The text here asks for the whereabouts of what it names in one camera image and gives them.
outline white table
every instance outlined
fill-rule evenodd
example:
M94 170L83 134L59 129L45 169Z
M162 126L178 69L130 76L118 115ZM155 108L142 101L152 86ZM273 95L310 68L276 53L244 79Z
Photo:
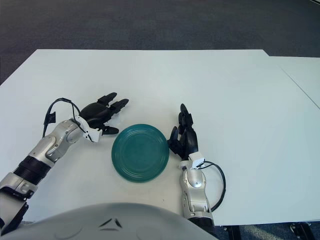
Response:
M0 86L0 177L39 141L56 98L83 108L111 92L130 99L110 121L120 130L145 123L168 138L186 105L201 153L226 175L216 225L320 219L320 111L262 50L37 50ZM57 122L71 116L68 104L54 110ZM113 168L115 137L73 145L40 183L24 219L105 202L182 214L179 157L170 153L156 179L131 183ZM213 168L204 172L213 204L221 177Z
M320 108L320 58L292 56L271 56L271 58Z

